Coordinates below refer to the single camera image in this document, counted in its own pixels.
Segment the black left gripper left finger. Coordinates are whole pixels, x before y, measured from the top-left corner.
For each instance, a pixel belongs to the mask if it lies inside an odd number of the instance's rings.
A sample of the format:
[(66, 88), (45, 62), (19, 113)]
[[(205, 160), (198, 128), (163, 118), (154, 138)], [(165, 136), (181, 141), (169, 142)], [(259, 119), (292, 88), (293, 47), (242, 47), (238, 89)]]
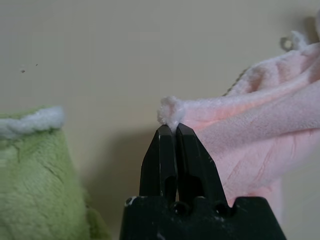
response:
[(139, 195), (175, 198), (177, 163), (174, 136), (167, 125), (160, 126), (143, 158)]

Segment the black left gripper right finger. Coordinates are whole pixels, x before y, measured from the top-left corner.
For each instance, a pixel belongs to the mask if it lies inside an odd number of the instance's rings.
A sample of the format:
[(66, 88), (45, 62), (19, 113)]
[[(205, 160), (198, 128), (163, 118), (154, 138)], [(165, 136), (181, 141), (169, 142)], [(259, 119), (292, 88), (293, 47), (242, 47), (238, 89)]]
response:
[(175, 136), (179, 199), (191, 204), (195, 198), (204, 197), (227, 208), (216, 164), (194, 130), (180, 123)]

